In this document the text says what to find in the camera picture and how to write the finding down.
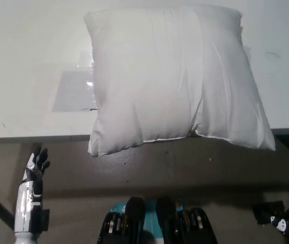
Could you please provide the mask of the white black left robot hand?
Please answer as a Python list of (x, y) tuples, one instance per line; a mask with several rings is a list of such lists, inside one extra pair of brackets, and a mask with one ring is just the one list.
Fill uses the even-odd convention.
[(18, 188), (15, 233), (41, 234), (48, 229), (49, 210), (43, 209), (43, 175), (49, 167), (48, 150), (37, 147), (31, 153)]

